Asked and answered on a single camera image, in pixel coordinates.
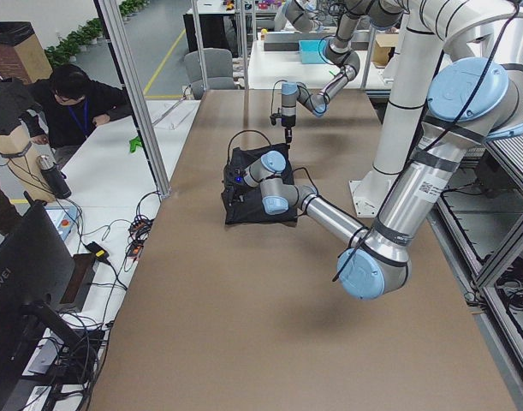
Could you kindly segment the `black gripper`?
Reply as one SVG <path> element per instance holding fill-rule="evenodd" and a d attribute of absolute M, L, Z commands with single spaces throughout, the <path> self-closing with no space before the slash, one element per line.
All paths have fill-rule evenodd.
<path fill-rule="evenodd" d="M 228 164 L 223 169 L 223 205 L 227 210 L 245 203 L 244 175 L 245 171 L 238 166 Z"/>
<path fill-rule="evenodd" d="M 282 105 L 281 108 L 281 124 L 284 129 L 284 138 L 286 145 L 290 147 L 293 139 L 292 127 L 296 124 L 296 106 L 295 105 Z"/>

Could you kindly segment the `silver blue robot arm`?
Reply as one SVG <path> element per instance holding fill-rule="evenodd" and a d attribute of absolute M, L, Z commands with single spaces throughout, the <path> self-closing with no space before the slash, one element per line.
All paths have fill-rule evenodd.
<path fill-rule="evenodd" d="M 336 31 L 320 39 L 316 51 L 325 63 L 335 67 L 335 73 L 318 92 L 309 91 L 300 81 L 282 82 L 280 110 L 271 115 L 271 122 L 281 122 L 287 144 L 292 141 L 298 104 L 321 117 L 329 109 L 330 101 L 357 77 L 360 57 L 354 50 L 353 37 L 361 18 L 368 17 L 373 27 L 384 30 L 400 20 L 403 8 L 391 1 L 330 1 L 326 13 L 336 18 Z"/>
<path fill-rule="evenodd" d="M 347 243 L 335 279 L 352 296 L 371 300 L 401 288 L 411 270 L 408 246 L 467 151 L 488 140 L 523 134 L 523 6 L 514 1 L 340 1 L 324 40 L 337 74 L 319 92 L 282 84 L 273 118 L 295 124 L 302 105 L 322 116 L 359 72 L 353 36 L 362 17 L 384 30 L 401 25 L 398 68 L 370 172 L 354 190 L 349 215 L 309 185 L 289 182 L 286 158 L 268 149 L 228 161 L 228 209 L 263 208 L 267 219 L 292 209 Z M 371 215 L 365 226 L 359 216 Z"/>

